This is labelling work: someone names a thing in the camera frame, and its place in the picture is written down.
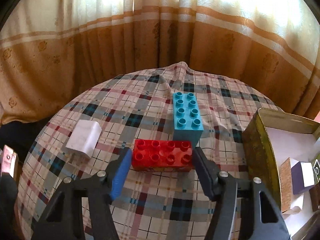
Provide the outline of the purple rectangular block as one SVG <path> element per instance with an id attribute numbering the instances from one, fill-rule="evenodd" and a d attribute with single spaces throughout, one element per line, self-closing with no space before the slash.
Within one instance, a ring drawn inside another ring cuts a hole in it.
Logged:
<path id="1" fill-rule="evenodd" d="M 293 194 L 301 194 L 315 185 L 312 164 L 310 162 L 296 163 L 291 168 Z"/>

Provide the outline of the green building block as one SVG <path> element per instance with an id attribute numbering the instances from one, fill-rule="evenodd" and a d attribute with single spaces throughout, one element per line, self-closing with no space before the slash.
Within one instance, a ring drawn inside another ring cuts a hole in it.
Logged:
<path id="1" fill-rule="evenodd" d="M 319 166 L 318 159 L 315 159 L 312 162 L 312 169 L 313 169 L 313 176 L 314 176 L 315 184 L 318 184 L 319 180 L 320 180 L 320 166 Z"/>

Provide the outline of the red building brick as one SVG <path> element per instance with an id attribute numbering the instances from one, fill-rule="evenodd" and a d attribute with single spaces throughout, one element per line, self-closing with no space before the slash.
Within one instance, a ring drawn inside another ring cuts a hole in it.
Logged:
<path id="1" fill-rule="evenodd" d="M 193 169 L 189 141 L 135 140 L 131 164 L 136 171 L 189 172 Z"/>

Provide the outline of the white tissue packet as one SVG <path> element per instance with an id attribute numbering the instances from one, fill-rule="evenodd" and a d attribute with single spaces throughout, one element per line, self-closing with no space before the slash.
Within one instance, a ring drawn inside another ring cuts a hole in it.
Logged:
<path id="1" fill-rule="evenodd" d="M 281 211 L 286 215 L 296 215 L 303 209 L 304 193 L 293 194 L 291 165 L 297 160 L 287 158 L 279 168 Z"/>

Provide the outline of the gold metal tin box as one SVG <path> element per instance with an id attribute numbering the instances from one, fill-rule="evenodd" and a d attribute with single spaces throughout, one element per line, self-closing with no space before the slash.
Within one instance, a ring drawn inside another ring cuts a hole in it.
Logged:
<path id="1" fill-rule="evenodd" d="M 305 117 L 260 108 L 242 133 L 248 172 L 251 178 L 259 177 L 268 188 L 281 211 L 280 178 L 268 127 L 295 133 L 312 133 L 319 139 L 319 122 Z M 315 212 L 292 239 L 319 239 L 319 183 L 309 190 L 312 210 Z"/>

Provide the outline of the white paper tin liner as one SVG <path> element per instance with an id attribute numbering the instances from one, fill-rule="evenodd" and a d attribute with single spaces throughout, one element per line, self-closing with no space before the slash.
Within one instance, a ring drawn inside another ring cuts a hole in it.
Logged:
<path id="1" fill-rule="evenodd" d="M 295 159 L 298 162 L 312 163 L 317 153 L 319 153 L 319 139 L 312 133 L 295 133 L 271 127 L 268 127 L 266 131 L 271 142 L 278 171 L 280 165 L 287 158 Z M 289 234 L 291 236 L 296 235 L 314 213 L 308 190 L 304 192 L 303 209 L 300 213 L 296 215 L 283 213 Z"/>

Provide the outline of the white charger adapter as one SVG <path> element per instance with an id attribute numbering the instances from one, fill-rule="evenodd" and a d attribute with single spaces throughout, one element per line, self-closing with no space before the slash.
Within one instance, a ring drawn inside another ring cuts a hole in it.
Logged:
<path id="1" fill-rule="evenodd" d="M 67 141 L 67 151 L 91 158 L 101 132 L 102 129 L 98 122 L 79 120 Z"/>

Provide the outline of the checkered tablecloth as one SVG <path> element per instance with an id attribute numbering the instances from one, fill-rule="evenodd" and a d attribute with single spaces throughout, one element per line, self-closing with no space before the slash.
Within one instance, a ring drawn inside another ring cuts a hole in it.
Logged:
<path id="1" fill-rule="evenodd" d="M 184 62 L 120 75 L 67 103 L 33 142 L 18 186 L 24 237 L 31 238 L 63 178 L 87 178 L 105 169 L 136 139 L 171 140 L 176 92 L 196 95 L 204 125 L 200 147 L 207 158 L 232 176 L 246 178 L 241 135 L 257 109 L 276 108 L 267 96 L 236 79 L 194 71 Z M 91 158 L 66 149 L 79 120 L 96 121 L 102 129 Z M 131 170 L 111 212 L 120 239 L 203 239 L 214 207 L 194 171 Z"/>

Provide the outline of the blue building brick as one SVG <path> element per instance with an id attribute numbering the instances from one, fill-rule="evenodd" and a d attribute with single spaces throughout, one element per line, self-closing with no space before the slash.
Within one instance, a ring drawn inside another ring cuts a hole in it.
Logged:
<path id="1" fill-rule="evenodd" d="M 177 92 L 172 95 L 173 140 L 189 141 L 192 148 L 198 144 L 204 131 L 197 98 L 194 93 Z"/>

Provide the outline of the cream and brown curtain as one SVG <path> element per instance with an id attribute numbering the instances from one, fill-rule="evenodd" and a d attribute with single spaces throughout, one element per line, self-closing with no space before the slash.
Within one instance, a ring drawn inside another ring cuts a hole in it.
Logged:
<path id="1" fill-rule="evenodd" d="M 319 112 L 319 20 L 304 0 L 1 0 L 1 124 L 180 61 Z"/>

